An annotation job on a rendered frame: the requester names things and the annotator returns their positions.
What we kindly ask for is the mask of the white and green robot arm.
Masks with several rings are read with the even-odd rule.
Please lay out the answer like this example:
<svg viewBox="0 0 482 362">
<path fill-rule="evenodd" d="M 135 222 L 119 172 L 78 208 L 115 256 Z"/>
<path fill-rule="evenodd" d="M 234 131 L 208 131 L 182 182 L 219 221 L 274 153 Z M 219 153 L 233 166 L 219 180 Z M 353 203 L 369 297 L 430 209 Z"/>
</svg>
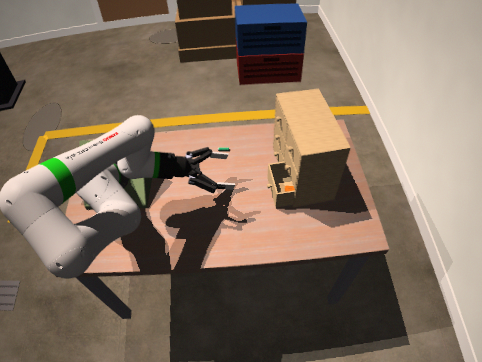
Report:
<svg viewBox="0 0 482 362">
<path fill-rule="evenodd" d="M 3 215 L 52 274 L 80 276 L 103 247 L 137 229 L 141 211 L 124 190 L 129 179 L 172 179 L 176 172 L 174 153 L 151 151 L 154 136 L 148 118 L 132 116 L 5 183 L 0 192 Z M 102 212 L 73 224 L 59 206 L 75 193 L 96 213 Z"/>
</svg>

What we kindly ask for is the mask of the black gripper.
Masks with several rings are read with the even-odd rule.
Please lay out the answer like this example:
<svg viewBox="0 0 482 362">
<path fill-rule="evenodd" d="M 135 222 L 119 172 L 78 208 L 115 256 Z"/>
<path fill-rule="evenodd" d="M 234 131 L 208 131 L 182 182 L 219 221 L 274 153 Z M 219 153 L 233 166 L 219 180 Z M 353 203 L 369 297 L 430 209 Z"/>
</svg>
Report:
<svg viewBox="0 0 482 362">
<path fill-rule="evenodd" d="M 203 154 L 203 155 L 202 155 Z M 195 151 L 187 151 L 184 156 L 175 156 L 176 172 L 174 177 L 189 177 L 188 184 L 195 185 L 208 192 L 215 193 L 216 189 L 233 190 L 235 183 L 215 182 L 200 171 L 200 163 L 207 158 L 227 159 L 228 153 L 212 152 L 209 147 Z M 200 157 L 197 157 L 200 156 Z M 197 157 L 192 160 L 192 158 Z M 185 160 L 185 158 L 187 158 Z M 191 161 L 191 162 L 190 162 Z M 192 166 L 193 165 L 193 166 Z"/>
</svg>

